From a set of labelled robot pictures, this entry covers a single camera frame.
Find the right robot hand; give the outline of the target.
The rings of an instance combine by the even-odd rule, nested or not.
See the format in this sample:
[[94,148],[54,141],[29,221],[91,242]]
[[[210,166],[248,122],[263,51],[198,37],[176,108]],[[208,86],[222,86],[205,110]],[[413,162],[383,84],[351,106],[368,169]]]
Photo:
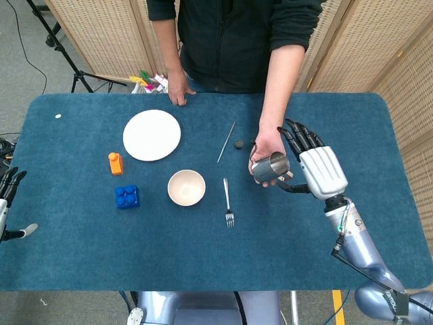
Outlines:
[[286,139],[296,160],[300,164],[305,184],[290,185],[277,180],[277,185],[289,193],[311,193],[318,200],[329,200],[342,196],[347,185],[347,178],[330,146],[302,123],[286,119],[289,130],[278,127],[277,130]]

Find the person's right hand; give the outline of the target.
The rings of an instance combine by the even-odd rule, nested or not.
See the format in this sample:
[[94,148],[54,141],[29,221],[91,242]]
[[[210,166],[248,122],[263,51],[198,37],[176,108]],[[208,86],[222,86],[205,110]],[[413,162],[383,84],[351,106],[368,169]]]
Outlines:
[[168,72],[168,96],[172,104],[175,106],[185,106],[187,94],[195,95],[196,92],[190,88],[183,70],[170,70]]

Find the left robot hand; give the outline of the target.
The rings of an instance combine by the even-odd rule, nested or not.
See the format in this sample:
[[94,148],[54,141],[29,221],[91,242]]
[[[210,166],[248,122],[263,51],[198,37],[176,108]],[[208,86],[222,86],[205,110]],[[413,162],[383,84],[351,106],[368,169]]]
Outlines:
[[1,242],[25,238],[38,228],[37,223],[32,223],[23,230],[7,230],[9,210],[14,201],[18,186],[26,174],[27,171],[18,172],[18,167],[13,167],[1,176]]

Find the person's left hand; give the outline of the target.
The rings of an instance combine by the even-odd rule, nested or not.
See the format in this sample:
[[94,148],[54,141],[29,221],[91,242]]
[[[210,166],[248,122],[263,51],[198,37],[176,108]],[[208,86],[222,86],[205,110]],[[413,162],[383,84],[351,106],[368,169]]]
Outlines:
[[251,175],[252,165],[256,160],[260,160],[262,157],[268,156],[274,152],[286,154],[286,149],[277,127],[260,126],[254,143],[248,161],[248,170]]

